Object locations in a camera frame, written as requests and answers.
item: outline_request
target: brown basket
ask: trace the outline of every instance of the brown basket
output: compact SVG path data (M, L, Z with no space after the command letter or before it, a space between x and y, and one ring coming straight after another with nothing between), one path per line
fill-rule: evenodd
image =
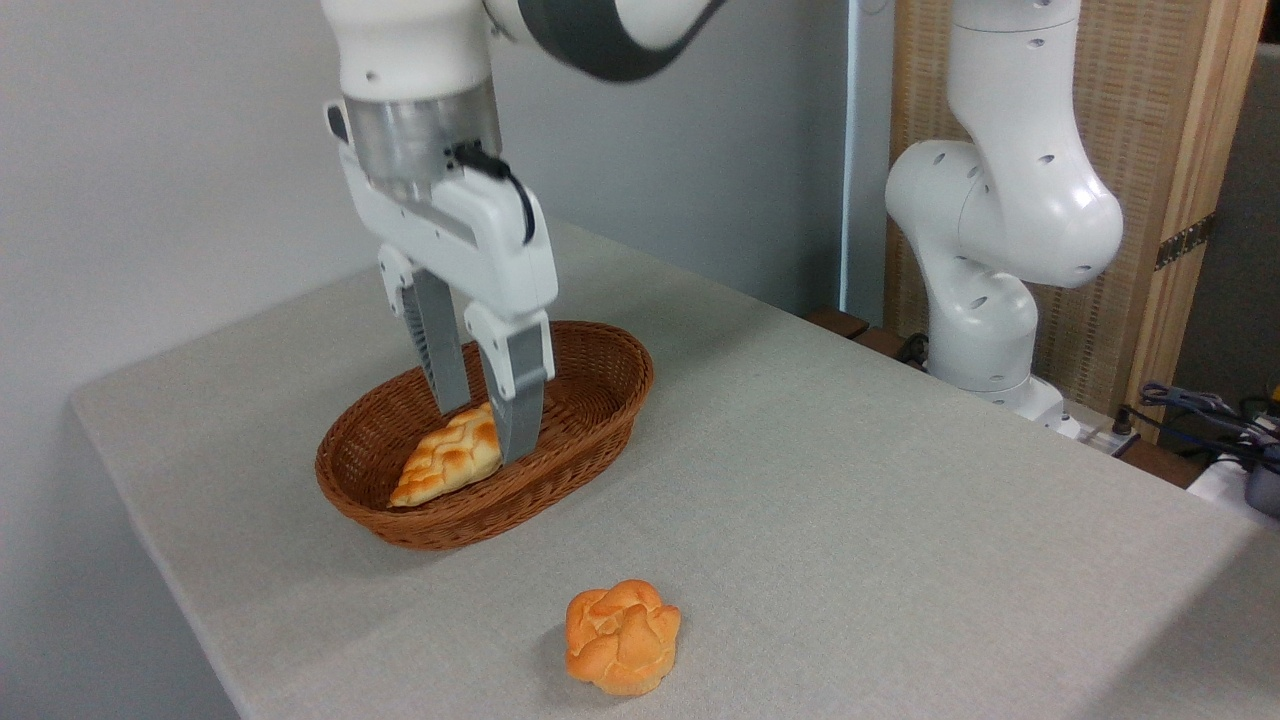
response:
M422 370L378 386L347 409L316 451L329 502L384 541L449 550L492 538L599 475L626 447L653 386L653 360L626 331L552 323L556 379L547 383L538 448L493 477L419 507L388 509L419 439L444 427ZM485 398L476 343L462 347L475 407Z

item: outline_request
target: bread roll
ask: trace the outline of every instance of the bread roll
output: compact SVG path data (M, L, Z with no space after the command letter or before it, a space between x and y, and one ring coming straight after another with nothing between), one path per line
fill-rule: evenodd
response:
M483 480L502 466L498 428L488 402L458 413L444 428L429 433L404 462L388 507L416 507Z
M586 591L568 603L564 667L609 694L644 694L675 666L678 632L680 609L644 580Z

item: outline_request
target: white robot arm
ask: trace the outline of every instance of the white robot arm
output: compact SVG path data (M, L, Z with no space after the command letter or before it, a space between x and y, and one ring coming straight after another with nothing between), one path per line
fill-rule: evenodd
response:
M929 373L1074 434L1032 377L1038 323L1021 279L1079 287L1115 258L1120 204L1071 104L1079 0L955 0L947 97L973 143L927 141L890 172L886 204L929 301Z
M489 35L536 44L608 81L664 68L723 0L323 0L343 100L328 109L364 223L380 237L443 413L470 397L453 287L479 341L504 462L534 450L554 377L545 307L558 292L538 197L498 159Z

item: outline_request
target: braided bread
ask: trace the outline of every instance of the braided bread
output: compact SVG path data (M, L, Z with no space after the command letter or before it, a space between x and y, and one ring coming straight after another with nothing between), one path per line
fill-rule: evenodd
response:
M498 428L488 402L458 413L444 428L429 433L419 443L399 484L392 491L388 507L415 507L483 480L502 466Z

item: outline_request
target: gray tablecloth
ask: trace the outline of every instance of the gray tablecloth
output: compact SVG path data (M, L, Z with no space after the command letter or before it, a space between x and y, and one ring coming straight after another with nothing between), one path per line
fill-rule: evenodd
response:
M372 272L74 407L239 711L293 717L1280 717L1280 538L794 316L557 224L553 314L626 328L631 445L453 552L339 515L316 445L413 365ZM681 607L675 671L563 671L579 591Z

